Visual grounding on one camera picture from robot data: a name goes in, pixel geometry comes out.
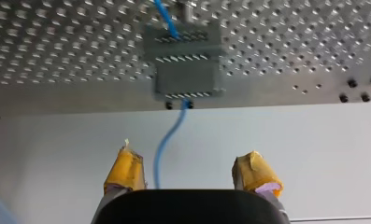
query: perforated metal plate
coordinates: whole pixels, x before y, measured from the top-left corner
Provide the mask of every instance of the perforated metal plate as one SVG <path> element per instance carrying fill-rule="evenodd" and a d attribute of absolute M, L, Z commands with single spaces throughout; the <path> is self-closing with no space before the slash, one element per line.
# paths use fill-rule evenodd
<path fill-rule="evenodd" d="M 224 96 L 196 108 L 371 99 L 371 0 L 192 1 L 186 11 L 197 24 L 220 20 L 228 53 Z M 152 1 L 0 1 L 0 116 L 164 109 L 142 61 L 145 23 L 164 25 Z"/>

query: mounting bolt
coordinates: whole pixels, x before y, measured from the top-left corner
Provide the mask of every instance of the mounting bolt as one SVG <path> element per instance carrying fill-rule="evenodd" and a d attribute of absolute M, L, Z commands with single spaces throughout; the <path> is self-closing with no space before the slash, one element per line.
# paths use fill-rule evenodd
<path fill-rule="evenodd" d="M 370 102 L 371 101 L 371 97 L 369 97 L 368 93 L 366 93 L 366 92 L 361 94 L 361 99 L 363 100 L 363 102 Z"/>
<path fill-rule="evenodd" d="M 168 109 L 168 110 L 172 110 L 173 109 L 173 103 L 167 101 L 165 102 L 165 108 Z"/>
<path fill-rule="evenodd" d="M 192 101 L 188 101 L 188 109 L 193 109 L 194 108 L 194 104 Z"/>
<path fill-rule="evenodd" d="M 350 88 L 356 88 L 358 86 L 357 81 L 354 79 L 349 79 L 348 85 Z"/>
<path fill-rule="evenodd" d="M 347 103 L 349 101 L 349 97 L 346 94 L 342 93 L 339 95 L 339 100 L 342 103 Z"/>

